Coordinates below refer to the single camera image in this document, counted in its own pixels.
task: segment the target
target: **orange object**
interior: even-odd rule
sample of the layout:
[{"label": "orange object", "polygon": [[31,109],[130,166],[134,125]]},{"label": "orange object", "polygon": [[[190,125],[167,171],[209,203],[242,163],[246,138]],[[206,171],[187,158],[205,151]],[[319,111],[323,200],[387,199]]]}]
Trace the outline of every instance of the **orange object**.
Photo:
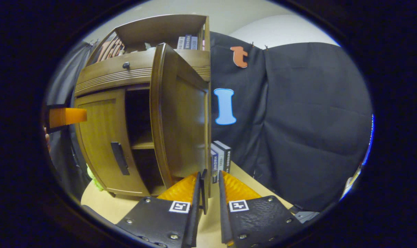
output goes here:
[{"label": "orange object", "polygon": [[191,203],[198,172],[187,176],[159,195],[158,199]]},{"label": "orange object", "polygon": [[233,62],[240,68],[246,68],[247,62],[244,61],[244,56],[248,56],[248,52],[244,52],[244,48],[241,46],[232,46],[230,50],[233,51]]},{"label": "orange object", "polygon": [[222,171],[226,201],[251,200],[261,196],[236,177]]},{"label": "orange object", "polygon": [[53,108],[49,110],[49,128],[87,121],[86,110],[82,108]]}]

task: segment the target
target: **screw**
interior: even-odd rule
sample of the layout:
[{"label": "screw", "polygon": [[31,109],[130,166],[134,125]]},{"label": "screw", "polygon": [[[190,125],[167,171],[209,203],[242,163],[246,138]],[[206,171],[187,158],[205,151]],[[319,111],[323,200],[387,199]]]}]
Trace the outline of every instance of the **screw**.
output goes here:
[{"label": "screw", "polygon": [[180,238],[180,236],[178,236],[178,235],[176,235],[176,234],[171,234],[171,235],[169,236],[169,238],[171,238],[171,239],[179,239],[179,238]]}]

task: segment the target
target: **black fabric backdrop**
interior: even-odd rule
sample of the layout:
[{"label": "black fabric backdrop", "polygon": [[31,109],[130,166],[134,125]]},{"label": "black fabric backdrop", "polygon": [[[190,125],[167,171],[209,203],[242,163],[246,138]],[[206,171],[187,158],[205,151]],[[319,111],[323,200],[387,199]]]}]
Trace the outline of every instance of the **black fabric backdrop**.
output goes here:
[{"label": "black fabric backdrop", "polygon": [[[49,84],[47,105],[63,104],[66,107],[73,107],[72,96],[78,75],[93,49],[94,45],[80,42],[63,58]],[[62,186],[80,201],[91,179],[87,175],[87,165],[78,145],[75,126],[70,125],[53,132],[49,137],[51,160]]]},{"label": "black fabric backdrop", "polygon": [[[362,76],[341,47],[286,44],[262,50],[211,32],[212,89],[226,88],[237,121],[218,125],[212,92],[212,140],[232,147],[232,161],[292,204],[322,211],[338,201],[369,143],[372,107]],[[230,47],[242,46],[246,68]],[[78,74],[93,51],[85,42],[54,74],[48,105],[73,106]],[[74,126],[51,134],[51,157],[63,186],[80,200],[90,181]]]}]

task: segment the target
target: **cabinet shelf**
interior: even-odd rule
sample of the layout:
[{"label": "cabinet shelf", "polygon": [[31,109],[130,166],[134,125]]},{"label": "cabinet shelf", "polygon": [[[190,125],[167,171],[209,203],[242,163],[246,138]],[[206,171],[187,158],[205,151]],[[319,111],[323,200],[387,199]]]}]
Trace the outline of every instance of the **cabinet shelf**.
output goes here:
[{"label": "cabinet shelf", "polygon": [[146,130],[130,144],[132,149],[154,149],[152,130]]}]

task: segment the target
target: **open cabinet door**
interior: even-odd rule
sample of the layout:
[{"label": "open cabinet door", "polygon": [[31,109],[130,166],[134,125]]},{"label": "open cabinet door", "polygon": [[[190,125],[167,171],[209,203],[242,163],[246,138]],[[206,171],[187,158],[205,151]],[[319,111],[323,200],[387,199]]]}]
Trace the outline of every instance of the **open cabinet door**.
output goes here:
[{"label": "open cabinet door", "polygon": [[150,118],[166,188],[205,168],[210,179],[209,86],[168,44],[156,47]]}]

